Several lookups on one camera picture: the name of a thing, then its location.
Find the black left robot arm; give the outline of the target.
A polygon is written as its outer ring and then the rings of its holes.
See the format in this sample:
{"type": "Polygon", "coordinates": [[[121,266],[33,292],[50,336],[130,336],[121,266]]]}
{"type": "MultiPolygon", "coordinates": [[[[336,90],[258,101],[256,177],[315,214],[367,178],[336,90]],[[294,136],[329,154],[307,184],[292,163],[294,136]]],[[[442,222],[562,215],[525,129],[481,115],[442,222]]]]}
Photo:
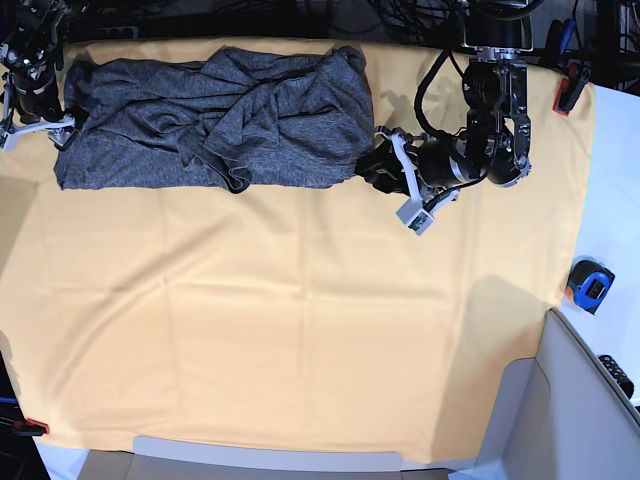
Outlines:
{"type": "Polygon", "coordinates": [[[531,121],[527,65],[532,49],[529,16],[535,1],[455,1],[443,20],[451,37],[417,87],[413,108],[422,129],[377,128],[381,143],[356,164],[355,173],[383,193],[399,193],[432,213],[483,180],[511,186],[530,171],[531,121]],[[455,133],[433,126],[424,110],[428,88],[456,47],[474,52],[456,70],[469,108],[455,133]]]}

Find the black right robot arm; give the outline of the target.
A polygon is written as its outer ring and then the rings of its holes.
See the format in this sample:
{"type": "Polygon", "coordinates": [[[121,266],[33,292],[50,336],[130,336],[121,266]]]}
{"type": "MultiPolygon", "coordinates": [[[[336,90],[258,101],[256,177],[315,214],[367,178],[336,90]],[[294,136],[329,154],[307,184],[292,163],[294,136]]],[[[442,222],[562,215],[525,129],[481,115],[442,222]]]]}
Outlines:
{"type": "Polygon", "coordinates": [[[81,1],[5,1],[3,143],[45,137],[61,190],[327,188],[362,174],[375,103],[402,78],[394,47],[197,38],[203,57],[66,64],[81,1]]]}

